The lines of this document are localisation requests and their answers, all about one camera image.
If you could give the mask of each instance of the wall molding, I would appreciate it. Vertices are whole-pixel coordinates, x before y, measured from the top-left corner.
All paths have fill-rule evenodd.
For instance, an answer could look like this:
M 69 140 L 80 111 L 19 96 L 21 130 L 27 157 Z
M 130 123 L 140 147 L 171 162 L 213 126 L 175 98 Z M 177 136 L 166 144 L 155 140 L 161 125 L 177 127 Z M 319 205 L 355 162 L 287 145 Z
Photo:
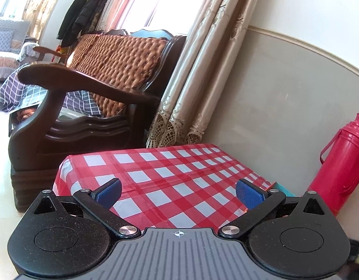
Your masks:
M 279 33 L 277 31 L 271 31 L 271 30 L 268 30 L 268 29 L 264 29 L 264 28 L 259 28 L 259 27 L 256 27 L 256 26 L 253 26 L 253 25 L 250 25 L 248 27 L 248 30 L 249 31 L 252 31 L 252 32 L 257 32 L 257 33 L 261 33 L 263 35 L 267 35 L 267 36 L 271 36 L 271 37 L 274 37 L 274 38 L 277 38 L 277 39 L 281 39 L 283 41 L 287 41 L 287 42 L 290 42 L 292 44 L 296 44 L 296 45 L 299 45 L 303 48 L 306 48 L 306 49 L 309 49 L 310 51 L 313 51 L 337 64 L 339 64 L 340 66 L 346 68 L 347 70 L 350 70 L 351 72 L 353 72 L 354 74 L 356 74 L 357 76 L 359 76 L 359 68 L 357 68 L 356 66 L 352 65 L 351 63 L 343 60 L 342 58 L 328 52 L 327 50 L 324 50 L 320 47 L 317 47 L 313 44 L 310 44 L 308 42 L 305 42 L 303 40 L 300 40 L 300 39 L 297 39 L 297 38 L 294 38 L 294 37 L 291 37 L 289 35 L 285 35 L 283 33 Z

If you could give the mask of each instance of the blue gripper pad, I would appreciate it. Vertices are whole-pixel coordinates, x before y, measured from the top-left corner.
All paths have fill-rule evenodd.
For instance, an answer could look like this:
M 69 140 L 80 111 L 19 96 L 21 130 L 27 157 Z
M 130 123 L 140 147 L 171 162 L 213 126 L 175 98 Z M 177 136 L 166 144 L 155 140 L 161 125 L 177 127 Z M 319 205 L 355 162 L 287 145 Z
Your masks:
M 239 179 L 236 186 L 237 198 L 248 209 L 253 209 L 266 199 L 265 191 L 246 179 Z
M 92 193 L 92 198 L 106 209 L 110 209 L 117 200 L 120 199 L 122 192 L 121 181 L 113 178 L 103 184 Z

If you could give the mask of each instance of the plaid cloth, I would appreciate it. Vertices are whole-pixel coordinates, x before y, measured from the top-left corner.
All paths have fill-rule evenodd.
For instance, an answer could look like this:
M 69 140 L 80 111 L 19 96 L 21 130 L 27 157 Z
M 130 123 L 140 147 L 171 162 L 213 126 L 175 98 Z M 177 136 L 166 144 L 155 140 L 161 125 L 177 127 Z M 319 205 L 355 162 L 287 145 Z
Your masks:
M 240 178 L 267 190 L 270 183 L 212 144 L 141 148 L 68 156 L 53 190 L 69 196 L 95 190 L 112 178 L 122 195 L 111 211 L 141 230 L 146 227 L 211 227 L 241 216 Z
M 19 82 L 18 72 L 24 65 L 10 74 L 0 87 L 0 112 L 13 113 L 23 108 L 39 105 L 44 100 L 47 89 Z M 68 92 L 63 107 L 84 115 L 102 116 L 98 105 L 88 91 Z

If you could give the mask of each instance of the white crosshair marker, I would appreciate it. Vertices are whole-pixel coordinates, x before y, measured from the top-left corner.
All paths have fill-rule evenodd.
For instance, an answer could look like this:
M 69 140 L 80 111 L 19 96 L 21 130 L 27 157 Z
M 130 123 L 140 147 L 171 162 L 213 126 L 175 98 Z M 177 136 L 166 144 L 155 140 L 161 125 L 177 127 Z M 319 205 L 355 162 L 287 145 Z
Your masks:
M 176 235 L 178 238 L 182 237 L 183 235 L 186 235 L 186 233 L 182 232 L 182 231 L 177 231 L 175 233 L 173 233 L 173 235 Z

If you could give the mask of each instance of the wooden armrest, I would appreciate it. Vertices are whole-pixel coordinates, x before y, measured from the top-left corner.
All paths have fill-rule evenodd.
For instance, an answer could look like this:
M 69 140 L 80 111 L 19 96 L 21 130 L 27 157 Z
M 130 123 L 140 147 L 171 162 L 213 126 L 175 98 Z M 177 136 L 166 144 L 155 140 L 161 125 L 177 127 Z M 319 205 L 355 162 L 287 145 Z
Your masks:
M 56 57 L 60 57 L 60 58 L 65 58 L 67 59 L 69 56 L 68 55 L 65 55 L 65 54 L 61 54 L 57 51 L 54 51 L 52 49 L 49 49 L 47 47 L 43 47 L 43 46 L 36 46 L 33 48 L 34 51 L 40 53 L 40 54 L 52 54 Z
M 86 90 L 126 104 L 155 105 L 160 101 L 160 98 L 139 89 L 117 89 L 84 73 L 56 63 L 34 62 L 26 65 L 19 71 L 18 80 L 24 84 L 39 85 L 54 91 Z

